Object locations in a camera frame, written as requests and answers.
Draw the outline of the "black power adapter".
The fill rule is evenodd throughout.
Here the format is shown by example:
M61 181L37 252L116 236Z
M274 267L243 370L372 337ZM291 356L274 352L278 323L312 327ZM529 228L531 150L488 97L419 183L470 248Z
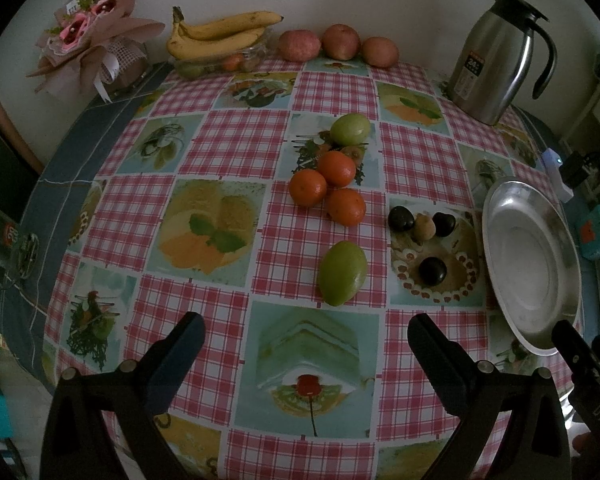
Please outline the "black power adapter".
M588 178L586 158L580 152L572 152L559 167L562 183L574 190Z

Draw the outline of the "lower yellow banana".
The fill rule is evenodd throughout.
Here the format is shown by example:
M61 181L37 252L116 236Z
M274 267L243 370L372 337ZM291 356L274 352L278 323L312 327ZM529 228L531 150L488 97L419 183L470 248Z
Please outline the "lower yellow banana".
M265 27L244 30L217 40L198 40L186 35L182 22L175 22L172 34L166 42L166 50L177 60L200 60L214 56L229 55L249 48L265 34Z

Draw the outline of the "teal tissue pack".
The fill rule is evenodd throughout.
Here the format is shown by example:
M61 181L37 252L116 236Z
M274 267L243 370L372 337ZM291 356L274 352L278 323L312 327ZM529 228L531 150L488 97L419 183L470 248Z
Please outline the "teal tissue pack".
M582 256L590 261L600 259L600 205L578 221L577 232Z

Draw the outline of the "left red apple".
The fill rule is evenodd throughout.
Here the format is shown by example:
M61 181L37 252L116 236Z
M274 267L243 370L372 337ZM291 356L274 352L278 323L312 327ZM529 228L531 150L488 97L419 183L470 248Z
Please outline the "left red apple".
M279 37L277 50L289 62L308 62L320 54L321 39L307 29L287 30Z

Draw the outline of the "upper yellow banana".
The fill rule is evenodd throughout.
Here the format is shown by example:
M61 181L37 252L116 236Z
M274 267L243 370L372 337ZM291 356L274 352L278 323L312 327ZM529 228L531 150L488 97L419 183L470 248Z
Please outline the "upper yellow banana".
M179 6L172 8L175 21L181 24L186 36L196 40L217 40L245 32L249 29L273 26L283 21L283 15L272 11L253 11L220 18L219 20L191 25L184 21L184 14Z

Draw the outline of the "pink paper flower bouquet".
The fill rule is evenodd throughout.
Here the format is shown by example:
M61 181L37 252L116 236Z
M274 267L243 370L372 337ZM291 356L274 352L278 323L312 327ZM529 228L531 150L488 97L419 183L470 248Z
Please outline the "pink paper flower bouquet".
M42 81L35 88L60 100L92 90L109 103L148 65L144 45L162 34L164 25L134 18L135 0L69 0L55 13L56 25L42 32L38 68L29 74Z

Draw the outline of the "red apple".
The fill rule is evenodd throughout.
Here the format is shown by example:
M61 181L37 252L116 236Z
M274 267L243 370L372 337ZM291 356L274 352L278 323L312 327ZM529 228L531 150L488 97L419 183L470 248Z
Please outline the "red apple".
M361 39L356 30L345 24L333 24L324 31L322 47L324 53L337 61L349 61L360 50Z
M320 54L321 39L307 29L287 30L279 37L277 50L289 62L308 62Z
M389 38L370 37L362 43L362 57L370 66L390 68L396 65L399 56L398 47Z

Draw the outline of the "white power strip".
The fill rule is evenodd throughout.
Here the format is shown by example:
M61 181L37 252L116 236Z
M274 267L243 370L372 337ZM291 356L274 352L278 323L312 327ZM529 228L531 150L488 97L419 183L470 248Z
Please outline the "white power strip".
M541 154L541 160L558 200L563 204L570 202L573 199L573 190L562 180L562 174L560 173L562 158L560 155L551 148L547 148Z

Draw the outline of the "stainless steel thermos jug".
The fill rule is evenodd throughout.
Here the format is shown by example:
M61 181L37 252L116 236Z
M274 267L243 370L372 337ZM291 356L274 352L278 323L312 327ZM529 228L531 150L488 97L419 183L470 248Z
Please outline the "stainless steel thermos jug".
M452 102L470 117L497 124L526 78L534 38L547 46L548 58L535 81L532 98L539 99L553 77L557 49L538 24L545 15L524 0L494 0L469 32L449 81Z

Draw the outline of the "checkered fruit-print tablecloth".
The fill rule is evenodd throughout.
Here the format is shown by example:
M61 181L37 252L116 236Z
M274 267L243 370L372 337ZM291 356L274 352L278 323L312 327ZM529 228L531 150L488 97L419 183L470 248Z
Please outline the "checkered fruit-print tablecloth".
M417 479L456 425L406 340L427 311L474 359L506 372L522 358L486 279L488 185L516 177L553 194L531 130L509 110L488 127L411 64L391 70L318 58L188 81L159 68L136 96L83 112L23 216L40 239L31 277L8 294L7 342L53 384L73 366L137 359L188 311L206 341L160 432L196 474L220 479ZM329 136L350 113L366 141ZM294 203L288 183L329 151L356 166L357 226ZM394 234L392 207L454 214L424 244ZM332 307L318 266L342 240L367 275ZM417 268L438 257L445 280Z

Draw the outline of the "orange tangerine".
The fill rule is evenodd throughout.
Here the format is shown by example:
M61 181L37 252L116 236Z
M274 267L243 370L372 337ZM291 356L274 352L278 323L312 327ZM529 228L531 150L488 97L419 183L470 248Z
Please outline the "orange tangerine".
M335 188L345 188L355 177L356 166L350 157L340 151L329 151L316 165L317 171Z
M353 188L336 188L326 200L326 211L340 226L357 226L366 215L366 203Z
M317 205L327 193L326 179L314 169L301 169L288 183L288 192L294 203L310 208Z

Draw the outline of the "yellow banana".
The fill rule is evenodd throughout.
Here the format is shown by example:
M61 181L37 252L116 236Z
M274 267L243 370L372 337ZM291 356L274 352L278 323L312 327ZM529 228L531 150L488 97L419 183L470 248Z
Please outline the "yellow banana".
M177 60L200 60L214 56L229 55L249 48L265 34L265 27L244 30L217 40L198 40L186 35L182 22L175 22L172 34L166 42L166 50Z
M191 25L184 21L184 14L179 6L172 8L175 21L181 24L186 36L196 40L217 40L245 32L249 29L273 26L283 21L283 15L272 11L253 11L220 18L219 20Z

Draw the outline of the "dark plum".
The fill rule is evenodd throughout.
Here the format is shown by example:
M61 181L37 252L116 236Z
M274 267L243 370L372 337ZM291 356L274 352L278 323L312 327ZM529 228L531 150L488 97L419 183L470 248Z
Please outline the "dark plum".
M417 274L425 287L440 285L448 274L448 267L438 257L427 257L422 259L417 268Z
M439 211L434 214L432 221L436 228L436 237L448 237L456 228L456 217L454 214L445 214L444 212Z
M394 234L406 234L413 231L415 218L404 206L394 206L388 214L388 227Z

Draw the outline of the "middle red apple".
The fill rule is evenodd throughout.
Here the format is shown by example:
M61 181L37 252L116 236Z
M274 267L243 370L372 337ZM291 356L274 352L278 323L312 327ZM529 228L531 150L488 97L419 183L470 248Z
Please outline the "middle red apple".
M333 24L324 31L322 47L324 53L337 61L349 61L360 50L361 39L356 30L345 24Z

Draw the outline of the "right red apple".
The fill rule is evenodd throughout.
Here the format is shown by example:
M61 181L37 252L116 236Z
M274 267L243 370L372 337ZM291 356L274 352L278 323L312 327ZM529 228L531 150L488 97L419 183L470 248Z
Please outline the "right red apple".
M370 37L362 43L362 57L370 66L390 68L396 65L399 56L398 47L389 38Z

